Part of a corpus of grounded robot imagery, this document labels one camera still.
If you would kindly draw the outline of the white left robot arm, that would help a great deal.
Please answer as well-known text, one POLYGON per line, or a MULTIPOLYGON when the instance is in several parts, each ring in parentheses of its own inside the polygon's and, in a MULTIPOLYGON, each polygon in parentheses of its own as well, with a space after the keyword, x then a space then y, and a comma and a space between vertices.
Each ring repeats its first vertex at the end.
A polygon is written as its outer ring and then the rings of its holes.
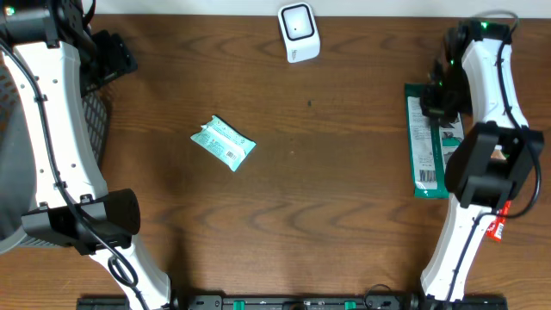
POLYGON ((128 309, 175 309, 170 277, 139 237, 130 189, 109 191, 100 168, 109 112, 97 91, 137 69, 118 34, 93 32, 79 1, 4 1, 1 51, 21 99, 34 157, 35 206, 22 215, 33 239, 99 263, 128 309))

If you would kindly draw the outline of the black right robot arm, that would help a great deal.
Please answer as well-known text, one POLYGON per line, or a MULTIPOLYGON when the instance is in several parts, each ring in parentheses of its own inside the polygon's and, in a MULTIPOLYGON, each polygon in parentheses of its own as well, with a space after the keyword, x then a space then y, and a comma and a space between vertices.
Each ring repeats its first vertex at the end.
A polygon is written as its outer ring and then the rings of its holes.
POLYGON ((453 307, 464 298, 465 281, 487 228, 516 198, 530 174, 535 188, 526 215, 541 193, 544 148, 541 131, 529 127, 511 74, 516 27, 476 16, 443 38, 444 58, 420 95, 420 108, 435 121, 471 115, 473 126, 449 157, 444 186, 449 208, 428 266, 421 275, 424 300, 453 307))

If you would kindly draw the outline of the red white snack stick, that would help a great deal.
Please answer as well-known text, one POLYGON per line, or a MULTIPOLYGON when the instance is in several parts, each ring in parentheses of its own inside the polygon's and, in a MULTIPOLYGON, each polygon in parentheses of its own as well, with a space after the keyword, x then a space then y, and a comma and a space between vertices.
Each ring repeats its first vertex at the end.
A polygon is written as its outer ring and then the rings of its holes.
POLYGON ((507 201, 505 205, 498 211, 496 219, 486 229, 486 236, 496 242, 501 242, 503 238, 503 230, 505 228, 506 218, 511 208, 511 201, 507 201))

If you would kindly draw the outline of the light teal wipes packet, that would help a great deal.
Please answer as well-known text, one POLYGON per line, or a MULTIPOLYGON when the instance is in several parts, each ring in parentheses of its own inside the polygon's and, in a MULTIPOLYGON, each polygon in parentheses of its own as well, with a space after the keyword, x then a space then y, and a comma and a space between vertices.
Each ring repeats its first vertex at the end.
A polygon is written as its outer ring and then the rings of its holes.
POLYGON ((190 139, 235 172, 256 147, 256 143, 239 133, 217 115, 201 125, 201 131, 190 139))

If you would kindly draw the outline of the green white snack bag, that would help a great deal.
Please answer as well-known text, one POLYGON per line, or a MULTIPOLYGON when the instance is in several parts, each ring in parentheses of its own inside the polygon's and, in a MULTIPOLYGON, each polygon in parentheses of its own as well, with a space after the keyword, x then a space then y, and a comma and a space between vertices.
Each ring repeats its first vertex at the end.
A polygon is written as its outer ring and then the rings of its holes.
POLYGON ((414 196, 448 199, 444 172, 451 155, 464 140, 460 115, 448 123, 424 116, 420 106, 422 84, 405 84, 406 122, 414 196))

